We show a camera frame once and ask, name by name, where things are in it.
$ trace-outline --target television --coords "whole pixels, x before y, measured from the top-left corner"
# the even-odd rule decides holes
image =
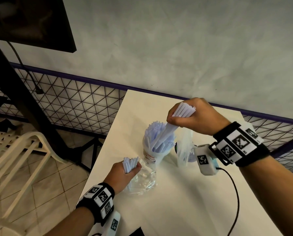
[[[62,0],[0,0],[0,40],[77,50]]]

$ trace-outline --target white table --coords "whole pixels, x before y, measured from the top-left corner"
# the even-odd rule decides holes
[[[166,121],[169,109],[180,102],[137,91],[127,91],[82,194],[104,180],[115,162],[124,157],[143,157],[142,138],[154,121]],[[238,111],[216,108],[231,121],[244,121]],[[212,143],[212,137],[194,133],[195,144]],[[114,198],[121,214],[117,235],[128,236],[141,227],[145,235],[227,235],[236,210],[237,198],[225,172],[204,176],[196,162],[176,166],[174,150],[157,169],[157,186],[142,196],[124,192]],[[224,167],[233,177],[240,198],[238,221],[231,236],[281,235],[263,210],[238,167]]]

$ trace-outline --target person's left hand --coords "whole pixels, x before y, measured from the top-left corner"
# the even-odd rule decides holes
[[[115,191],[115,195],[120,193],[129,184],[131,179],[141,170],[141,164],[138,162],[137,167],[129,173],[125,173],[122,161],[115,163],[103,182],[109,184]]]

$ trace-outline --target gray wall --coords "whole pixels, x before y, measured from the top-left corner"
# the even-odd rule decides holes
[[[293,0],[64,4],[77,52],[15,44],[25,64],[293,118]]]

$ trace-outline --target black wristband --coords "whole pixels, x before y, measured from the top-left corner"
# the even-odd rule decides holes
[[[101,226],[104,226],[107,218],[114,210],[112,202],[114,196],[114,189],[103,182],[86,192],[75,208],[85,207],[89,209],[94,216],[94,224],[101,223]]]
[[[270,151],[252,129],[233,122],[213,135],[217,143],[209,148],[224,165],[245,167],[270,155]]]

